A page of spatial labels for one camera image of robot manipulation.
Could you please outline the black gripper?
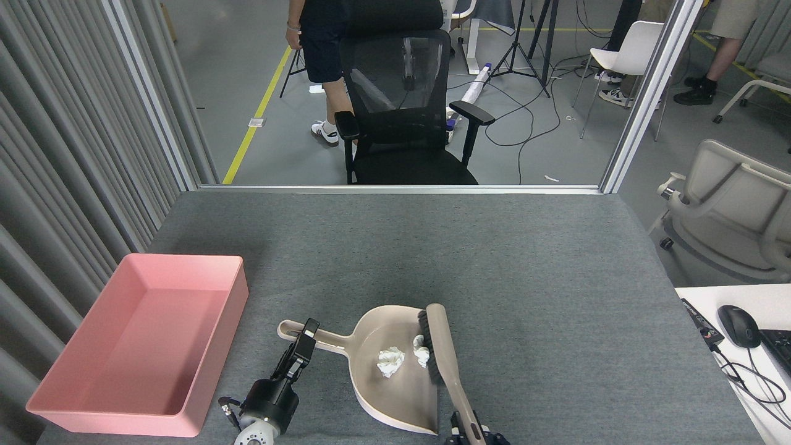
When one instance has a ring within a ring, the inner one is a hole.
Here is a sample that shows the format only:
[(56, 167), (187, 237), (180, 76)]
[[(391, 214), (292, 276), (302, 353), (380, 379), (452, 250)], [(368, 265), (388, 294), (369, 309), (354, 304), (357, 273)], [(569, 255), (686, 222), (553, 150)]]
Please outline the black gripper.
[(271, 377), (253, 383), (241, 405), (240, 427), (246, 428), (255, 420), (262, 420), (275, 427), (277, 433), (286, 433), (299, 403), (292, 385), (313, 356), (318, 328), (319, 321), (309, 318), (300, 337), (284, 352)]

